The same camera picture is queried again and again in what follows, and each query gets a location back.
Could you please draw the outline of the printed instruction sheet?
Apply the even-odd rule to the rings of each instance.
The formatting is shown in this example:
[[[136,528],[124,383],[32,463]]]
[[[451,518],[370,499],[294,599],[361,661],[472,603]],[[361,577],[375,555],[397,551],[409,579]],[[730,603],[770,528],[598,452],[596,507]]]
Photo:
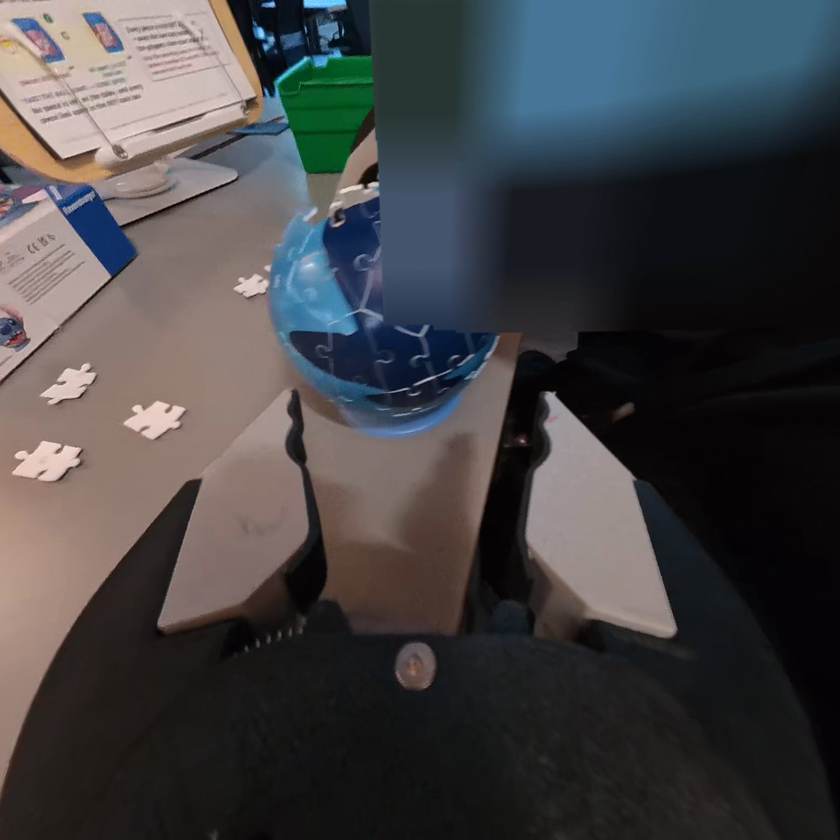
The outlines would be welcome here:
[[[226,2],[2,2],[3,105],[58,159],[244,107],[259,83]]]

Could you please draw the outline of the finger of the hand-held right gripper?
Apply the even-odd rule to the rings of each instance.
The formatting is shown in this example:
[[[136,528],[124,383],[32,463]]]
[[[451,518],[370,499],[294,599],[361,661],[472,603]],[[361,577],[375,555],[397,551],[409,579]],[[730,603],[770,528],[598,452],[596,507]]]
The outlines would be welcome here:
[[[375,111],[371,110],[353,139],[341,173],[308,175],[308,215],[340,216],[347,208],[378,194],[379,155]]]

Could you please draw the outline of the wooden document stand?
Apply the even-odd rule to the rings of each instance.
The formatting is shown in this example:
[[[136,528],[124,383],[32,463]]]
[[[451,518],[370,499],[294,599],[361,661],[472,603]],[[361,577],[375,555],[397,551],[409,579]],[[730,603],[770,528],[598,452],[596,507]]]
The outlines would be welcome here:
[[[226,29],[236,23],[222,12]],[[250,54],[245,40],[237,48],[240,59]],[[122,146],[99,149],[68,160],[56,158],[1,101],[2,156],[20,170],[31,172],[43,182],[92,185],[109,206],[120,225],[132,224],[178,203],[209,193],[234,182],[235,169],[194,160],[190,154],[211,140],[255,123],[261,115],[264,94],[250,57],[260,95],[244,107],[217,110],[202,118],[176,123],[166,129],[145,133]]]

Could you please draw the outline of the blue puzzle ball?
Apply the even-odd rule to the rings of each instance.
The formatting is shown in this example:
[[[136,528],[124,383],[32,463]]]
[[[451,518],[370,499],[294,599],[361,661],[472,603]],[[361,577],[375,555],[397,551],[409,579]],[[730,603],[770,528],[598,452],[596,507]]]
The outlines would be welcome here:
[[[399,438],[439,425],[499,335],[386,323],[378,182],[344,187],[321,222],[311,218],[292,218],[270,267],[269,310],[288,359],[365,434]]]

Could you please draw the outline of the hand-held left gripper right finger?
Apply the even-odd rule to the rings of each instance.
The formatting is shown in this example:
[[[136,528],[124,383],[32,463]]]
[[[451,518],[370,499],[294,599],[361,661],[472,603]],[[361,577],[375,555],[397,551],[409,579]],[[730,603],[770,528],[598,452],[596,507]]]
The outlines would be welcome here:
[[[635,477],[555,394],[541,394],[538,417],[523,530],[535,635],[574,638],[606,623],[674,637]]]

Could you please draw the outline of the green plastic bin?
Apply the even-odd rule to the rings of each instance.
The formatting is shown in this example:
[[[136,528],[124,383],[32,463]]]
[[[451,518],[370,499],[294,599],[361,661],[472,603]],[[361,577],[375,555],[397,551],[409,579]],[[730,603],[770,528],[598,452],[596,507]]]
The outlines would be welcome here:
[[[374,107],[370,56],[313,56],[277,81],[276,90],[309,174],[339,174]]]

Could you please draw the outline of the person's black clothing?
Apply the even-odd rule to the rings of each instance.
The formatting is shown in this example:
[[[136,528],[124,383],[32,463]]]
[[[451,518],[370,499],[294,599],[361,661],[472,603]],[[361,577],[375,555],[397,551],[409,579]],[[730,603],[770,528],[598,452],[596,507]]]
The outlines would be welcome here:
[[[838,328],[588,332],[519,354],[517,499],[542,394],[678,513],[779,650],[838,645]]]

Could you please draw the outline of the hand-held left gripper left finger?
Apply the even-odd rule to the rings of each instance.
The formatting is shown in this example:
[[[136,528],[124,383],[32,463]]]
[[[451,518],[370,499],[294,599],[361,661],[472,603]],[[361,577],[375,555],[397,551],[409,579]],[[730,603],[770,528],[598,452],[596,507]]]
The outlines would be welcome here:
[[[202,473],[157,627],[265,634],[304,616],[326,577],[301,400],[285,390]]]

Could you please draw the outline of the printed cardboard puzzle box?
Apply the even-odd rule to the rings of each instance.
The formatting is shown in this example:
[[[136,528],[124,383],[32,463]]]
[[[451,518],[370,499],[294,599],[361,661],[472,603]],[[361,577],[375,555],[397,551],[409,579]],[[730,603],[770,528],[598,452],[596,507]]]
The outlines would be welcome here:
[[[91,185],[1,185],[1,379],[137,256]]]

